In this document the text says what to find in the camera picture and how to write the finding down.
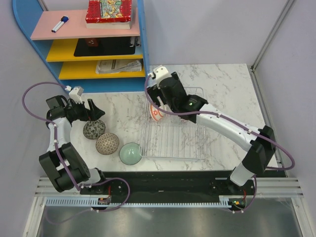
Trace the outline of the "grey floral bowl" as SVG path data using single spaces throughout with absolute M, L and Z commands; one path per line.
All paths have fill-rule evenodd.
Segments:
M 83 127 L 83 135 L 89 140 L 96 140 L 106 131 L 106 125 L 101 120 L 88 121 Z

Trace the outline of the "orange floral bowl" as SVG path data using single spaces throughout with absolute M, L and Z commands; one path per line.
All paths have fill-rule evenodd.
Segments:
M 161 112 L 157 108 L 155 108 L 153 105 L 150 105 L 150 115 L 154 121 L 159 121 L 162 118 L 164 118 L 165 113 Z

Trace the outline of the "brown lattice bowl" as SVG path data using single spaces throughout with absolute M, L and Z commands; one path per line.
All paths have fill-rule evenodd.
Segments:
M 102 155 L 111 155 L 119 147 L 119 138 L 113 133 L 104 133 L 96 140 L 96 150 Z

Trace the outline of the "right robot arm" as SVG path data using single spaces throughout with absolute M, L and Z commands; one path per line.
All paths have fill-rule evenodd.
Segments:
M 246 151 L 244 159 L 228 177 L 226 188 L 229 193 L 238 194 L 249 179 L 268 169 L 277 146 L 270 127 L 257 128 L 244 124 L 221 113 L 206 99 L 188 94 L 177 73 L 170 73 L 166 67 L 148 74 L 145 95 L 158 111 L 210 128 Z

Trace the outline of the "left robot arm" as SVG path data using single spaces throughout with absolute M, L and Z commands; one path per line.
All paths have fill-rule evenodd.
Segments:
M 75 103 L 62 95 L 46 100 L 49 107 L 46 126 L 50 131 L 50 143 L 46 153 L 39 156 L 39 162 L 53 187 L 60 193 L 84 186 L 91 186 L 97 194 L 104 194 L 108 190 L 108 181 L 103 173 L 98 168 L 89 169 L 71 143 L 72 122 L 97 121 L 105 115 L 92 99 L 87 101 L 88 109 L 84 103 Z

